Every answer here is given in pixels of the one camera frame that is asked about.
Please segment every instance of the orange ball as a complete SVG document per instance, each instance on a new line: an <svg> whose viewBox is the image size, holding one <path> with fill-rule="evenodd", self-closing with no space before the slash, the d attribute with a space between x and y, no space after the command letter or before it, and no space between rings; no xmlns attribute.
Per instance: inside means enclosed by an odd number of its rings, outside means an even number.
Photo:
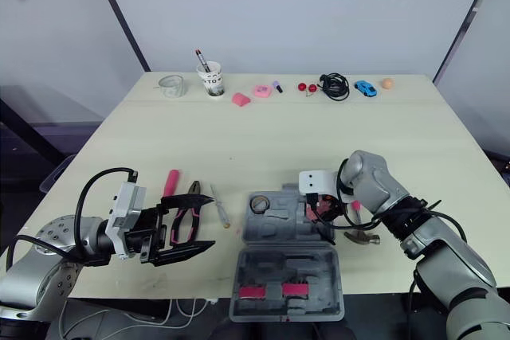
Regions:
<svg viewBox="0 0 510 340"><path fill-rule="evenodd" d="M385 88L385 89L392 89L393 88L393 84L394 84L394 81L393 79L387 77L386 79L383 79L382 80L382 87Z"/></svg>

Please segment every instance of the purple marker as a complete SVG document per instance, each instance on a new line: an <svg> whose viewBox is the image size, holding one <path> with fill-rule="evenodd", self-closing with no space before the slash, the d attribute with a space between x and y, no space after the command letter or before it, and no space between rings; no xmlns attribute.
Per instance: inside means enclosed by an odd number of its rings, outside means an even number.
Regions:
<svg viewBox="0 0 510 340"><path fill-rule="evenodd" d="M275 88L279 93L283 93L283 89L281 88L280 86L280 83L278 82L278 80L274 80L273 81L273 88Z"/></svg>

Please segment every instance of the pink eraser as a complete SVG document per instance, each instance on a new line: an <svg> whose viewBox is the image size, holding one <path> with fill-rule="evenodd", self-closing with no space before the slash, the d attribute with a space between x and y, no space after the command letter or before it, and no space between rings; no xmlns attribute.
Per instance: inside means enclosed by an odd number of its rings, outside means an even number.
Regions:
<svg viewBox="0 0 510 340"><path fill-rule="evenodd" d="M273 89L269 87L268 85L257 85L255 88L253 88L252 93L256 97L269 97L271 96L271 92Z"/></svg>
<svg viewBox="0 0 510 340"><path fill-rule="evenodd" d="M249 101L249 97L246 97L239 92L232 96L232 102L240 107L244 107L247 103L249 103Z"/></svg>
<svg viewBox="0 0 510 340"><path fill-rule="evenodd" d="M361 203L359 203L359 201L353 201L351 203L351 206L356 211L360 211L361 210Z"/></svg>
<svg viewBox="0 0 510 340"><path fill-rule="evenodd" d="M178 170L170 170L168 173L167 182L165 183L165 188L163 189L163 196L169 197L174 195L175 189L177 188L177 182L179 181L179 171Z"/></svg>
<svg viewBox="0 0 510 340"><path fill-rule="evenodd" d="M240 287L239 299L265 299L265 287Z"/></svg>
<svg viewBox="0 0 510 340"><path fill-rule="evenodd" d="M283 296L308 296L308 283L283 283L281 294Z"/></svg>

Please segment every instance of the blue toy car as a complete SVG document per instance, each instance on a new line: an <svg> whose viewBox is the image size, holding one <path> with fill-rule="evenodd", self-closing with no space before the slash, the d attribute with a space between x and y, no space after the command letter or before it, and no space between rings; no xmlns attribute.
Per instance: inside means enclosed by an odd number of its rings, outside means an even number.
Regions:
<svg viewBox="0 0 510 340"><path fill-rule="evenodd" d="M354 88L358 89L366 97L374 97L377 95L374 86L365 80L356 81L354 83Z"/></svg>

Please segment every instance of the gray tool case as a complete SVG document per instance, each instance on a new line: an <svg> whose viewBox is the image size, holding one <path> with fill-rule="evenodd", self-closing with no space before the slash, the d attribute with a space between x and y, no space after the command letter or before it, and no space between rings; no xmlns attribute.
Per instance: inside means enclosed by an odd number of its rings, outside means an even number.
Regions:
<svg viewBox="0 0 510 340"><path fill-rule="evenodd" d="M270 205L257 214L249 202L259 195L266 196ZM237 260L229 309L232 321L332 322L343 318L338 256L317 231L333 238L334 230L317 226L306 218L304 198L297 190L249 196L242 237L248 247ZM289 290L284 283L299 284L301 293L294 295L296 289ZM300 295L301 284L308 285L307 295ZM263 298L246 297L246 291L263 290Z"/></svg>

